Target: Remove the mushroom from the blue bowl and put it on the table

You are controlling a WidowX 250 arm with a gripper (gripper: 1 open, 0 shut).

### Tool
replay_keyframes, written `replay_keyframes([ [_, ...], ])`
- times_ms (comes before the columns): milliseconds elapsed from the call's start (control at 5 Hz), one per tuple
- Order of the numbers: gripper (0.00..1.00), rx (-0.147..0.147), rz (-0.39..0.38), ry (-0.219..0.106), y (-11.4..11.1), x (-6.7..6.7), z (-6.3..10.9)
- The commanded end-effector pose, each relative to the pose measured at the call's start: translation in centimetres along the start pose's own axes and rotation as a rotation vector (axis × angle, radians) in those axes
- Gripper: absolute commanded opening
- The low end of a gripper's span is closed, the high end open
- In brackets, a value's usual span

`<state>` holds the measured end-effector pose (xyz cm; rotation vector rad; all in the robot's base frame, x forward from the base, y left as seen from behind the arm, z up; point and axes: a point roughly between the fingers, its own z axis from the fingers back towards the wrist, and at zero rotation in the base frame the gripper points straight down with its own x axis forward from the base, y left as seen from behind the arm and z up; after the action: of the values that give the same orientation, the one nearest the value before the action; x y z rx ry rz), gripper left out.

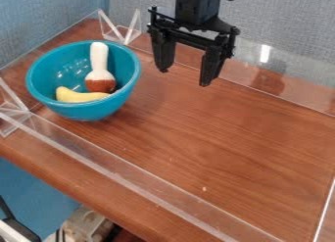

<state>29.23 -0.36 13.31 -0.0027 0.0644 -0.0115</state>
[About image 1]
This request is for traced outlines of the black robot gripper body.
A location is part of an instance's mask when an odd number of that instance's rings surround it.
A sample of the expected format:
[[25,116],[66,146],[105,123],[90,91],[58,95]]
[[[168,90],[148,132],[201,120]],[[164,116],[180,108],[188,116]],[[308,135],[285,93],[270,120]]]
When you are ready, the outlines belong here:
[[152,6],[148,32],[156,43],[169,40],[192,47],[233,46],[238,29],[220,17],[221,0],[174,0],[172,10]]

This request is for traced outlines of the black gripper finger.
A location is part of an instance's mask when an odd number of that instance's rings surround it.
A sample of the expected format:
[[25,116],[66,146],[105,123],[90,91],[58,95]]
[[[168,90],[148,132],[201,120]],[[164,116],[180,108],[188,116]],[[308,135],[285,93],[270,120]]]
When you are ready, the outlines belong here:
[[150,34],[154,64],[158,71],[165,73],[173,64],[176,42],[168,31],[152,25],[149,26],[148,32]]
[[200,86],[208,86],[218,76],[226,58],[226,51],[220,46],[209,46],[201,58]]

